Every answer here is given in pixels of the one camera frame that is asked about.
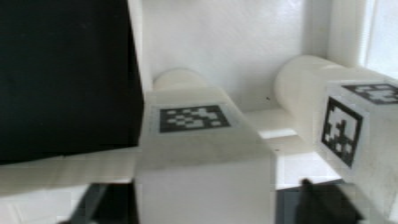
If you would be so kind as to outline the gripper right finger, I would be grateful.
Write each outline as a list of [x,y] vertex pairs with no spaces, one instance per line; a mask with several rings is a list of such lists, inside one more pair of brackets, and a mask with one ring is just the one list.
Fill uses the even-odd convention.
[[381,215],[338,179],[277,191],[276,224],[381,224]]

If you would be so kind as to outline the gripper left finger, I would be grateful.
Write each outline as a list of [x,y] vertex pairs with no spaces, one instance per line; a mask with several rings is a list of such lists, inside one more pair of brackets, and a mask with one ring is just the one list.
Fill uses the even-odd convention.
[[59,224],[139,224],[134,183],[94,183]]

